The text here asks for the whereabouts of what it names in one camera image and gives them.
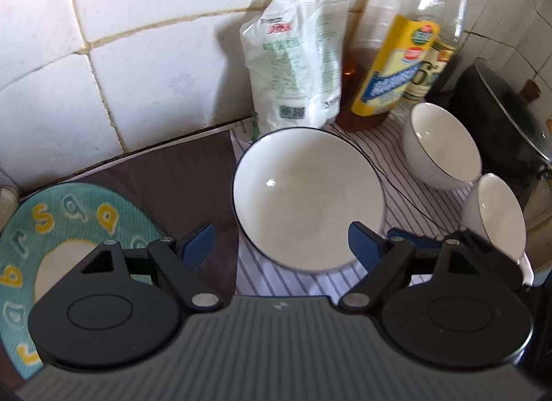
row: blue gripper pad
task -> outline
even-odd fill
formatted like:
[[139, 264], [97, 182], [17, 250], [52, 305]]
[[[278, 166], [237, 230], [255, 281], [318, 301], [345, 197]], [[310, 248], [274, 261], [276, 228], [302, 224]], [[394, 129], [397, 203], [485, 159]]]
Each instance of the blue gripper pad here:
[[387, 253], [387, 241], [362, 222], [353, 222], [349, 225], [348, 239], [350, 250], [368, 272], [377, 266]]
[[182, 247], [182, 262], [192, 271], [197, 272], [211, 252], [215, 249], [216, 234], [213, 224], [203, 227]]
[[431, 239], [427, 236], [416, 236], [415, 234], [409, 233], [405, 230], [400, 230], [398, 228], [391, 228], [387, 232], [388, 239], [396, 236], [411, 241], [416, 246], [416, 248], [441, 248], [441, 243], [439, 241]]

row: brown liquid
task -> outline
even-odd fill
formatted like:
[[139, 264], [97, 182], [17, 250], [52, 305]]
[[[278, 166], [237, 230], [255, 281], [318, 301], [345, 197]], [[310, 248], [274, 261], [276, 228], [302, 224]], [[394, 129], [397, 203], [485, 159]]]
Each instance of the brown liquid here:
[[341, 105], [336, 123], [345, 131], [360, 131], [373, 129], [380, 125], [389, 112], [375, 114], [373, 116], [359, 116], [351, 111], [351, 105], [368, 73], [368, 69], [362, 66], [354, 58], [343, 60], [343, 72], [341, 74]]

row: white bag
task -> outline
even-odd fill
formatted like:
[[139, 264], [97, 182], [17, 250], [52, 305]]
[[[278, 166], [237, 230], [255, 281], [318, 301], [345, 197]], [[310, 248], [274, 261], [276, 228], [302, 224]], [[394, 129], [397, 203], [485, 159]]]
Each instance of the white bag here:
[[273, 0], [240, 30], [261, 135], [339, 112], [349, 0]]

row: metal screw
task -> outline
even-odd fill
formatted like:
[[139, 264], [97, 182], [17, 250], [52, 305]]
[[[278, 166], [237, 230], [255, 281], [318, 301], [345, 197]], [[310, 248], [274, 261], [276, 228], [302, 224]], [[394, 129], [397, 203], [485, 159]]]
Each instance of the metal screw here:
[[213, 307], [219, 302], [219, 297], [214, 293], [197, 293], [191, 298], [191, 302], [197, 307]]
[[370, 297], [359, 292], [348, 293], [342, 300], [343, 303], [349, 307], [365, 307], [370, 303]]

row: blue label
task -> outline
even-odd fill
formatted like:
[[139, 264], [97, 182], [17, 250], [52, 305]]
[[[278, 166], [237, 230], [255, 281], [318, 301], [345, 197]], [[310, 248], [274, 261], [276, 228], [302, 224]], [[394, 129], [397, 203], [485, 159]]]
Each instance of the blue label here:
[[420, 62], [411, 66], [410, 68], [403, 69], [402, 71], [397, 72], [396, 74], [391, 74], [390, 76], [380, 77], [379, 72], [375, 71], [372, 75], [370, 83], [366, 87], [364, 94], [361, 97], [363, 102], [366, 102], [370, 99], [375, 99], [376, 97], [382, 96], [389, 91], [393, 91], [399, 86], [408, 83], [412, 80], [412, 77], [418, 72], [420, 68]]

